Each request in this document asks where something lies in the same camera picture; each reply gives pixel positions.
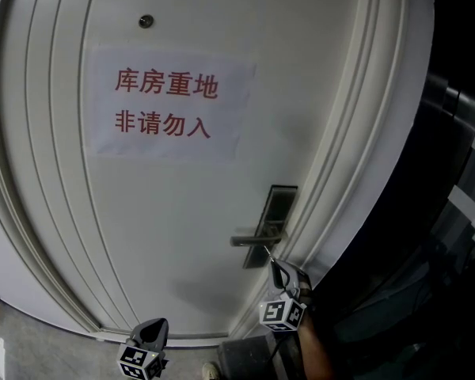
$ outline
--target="tiled floor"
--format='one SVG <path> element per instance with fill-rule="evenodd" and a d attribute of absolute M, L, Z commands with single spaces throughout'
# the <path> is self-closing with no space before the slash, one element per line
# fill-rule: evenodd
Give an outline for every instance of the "tiled floor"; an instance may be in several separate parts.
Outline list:
<path fill-rule="evenodd" d="M 0 345 L 5 349 L 5 380 L 125 379 L 116 364 L 117 344 L 60 331 L 4 303 L 0 305 Z M 215 348 L 166 353 L 171 365 L 162 380 L 198 380 L 203 364 L 218 360 Z"/>

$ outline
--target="cable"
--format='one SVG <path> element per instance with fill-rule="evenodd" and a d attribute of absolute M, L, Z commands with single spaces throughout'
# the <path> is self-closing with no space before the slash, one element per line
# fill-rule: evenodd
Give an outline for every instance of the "cable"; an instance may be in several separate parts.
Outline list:
<path fill-rule="evenodd" d="M 271 356 L 269 357 L 268 361 L 266 362 L 266 367 L 269 367 L 269 365 L 270 365 L 271 362 L 272 362 L 272 358 L 275 357 L 276 352 L 279 350 L 280 345 L 281 345 L 290 335 L 292 335 L 292 334 L 291 334 L 291 333 L 288 333 L 287 335 L 283 336 L 283 338 L 278 341 L 278 343 L 277 343 L 276 346 L 275 346 L 275 349 L 272 351 Z"/>

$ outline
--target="white door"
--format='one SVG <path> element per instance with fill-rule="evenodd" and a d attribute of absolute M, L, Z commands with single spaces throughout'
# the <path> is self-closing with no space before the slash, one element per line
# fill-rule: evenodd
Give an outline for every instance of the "white door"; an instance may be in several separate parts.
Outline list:
<path fill-rule="evenodd" d="M 248 250 L 229 238 L 253 234 L 283 184 L 298 198 L 275 253 L 302 264 L 321 245 L 386 113 L 406 11 L 405 0 L 13 0 L 0 65 L 9 163 L 40 243 L 90 313 L 123 330 L 166 317 L 180 339 L 249 329 L 264 270 L 243 269 Z M 116 82 L 138 51 L 141 72 L 162 52 L 251 63 L 235 155 L 89 150 L 89 58 L 103 49 Z"/>

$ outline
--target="door handle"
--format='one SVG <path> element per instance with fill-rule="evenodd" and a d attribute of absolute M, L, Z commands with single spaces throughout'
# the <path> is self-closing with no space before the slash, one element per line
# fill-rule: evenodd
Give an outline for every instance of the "door handle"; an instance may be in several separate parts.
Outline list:
<path fill-rule="evenodd" d="M 266 265 L 269 251 L 283 238 L 297 191 L 298 188 L 294 186 L 271 186 L 255 235 L 230 238 L 230 246 L 250 247 L 244 269 L 262 268 Z"/>

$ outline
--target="door molding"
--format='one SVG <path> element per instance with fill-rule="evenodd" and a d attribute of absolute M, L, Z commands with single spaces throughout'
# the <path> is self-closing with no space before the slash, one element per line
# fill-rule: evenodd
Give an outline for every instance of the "door molding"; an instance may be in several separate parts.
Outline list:
<path fill-rule="evenodd" d="M 401 61 L 408 0 L 359 0 L 329 123 L 274 254 L 305 267 L 317 254 L 359 181 L 385 119 Z M 264 269 L 230 328 L 241 339 L 256 327 L 267 294 Z"/>
<path fill-rule="evenodd" d="M 11 0 L 0 0 L 0 47 L 2 25 Z M 13 247 L 48 294 L 83 329 L 100 330 L 101 325 L 81 304 L 45 253 L 25 213 L 10 171 L 0 121 L 0 223 Z"/>

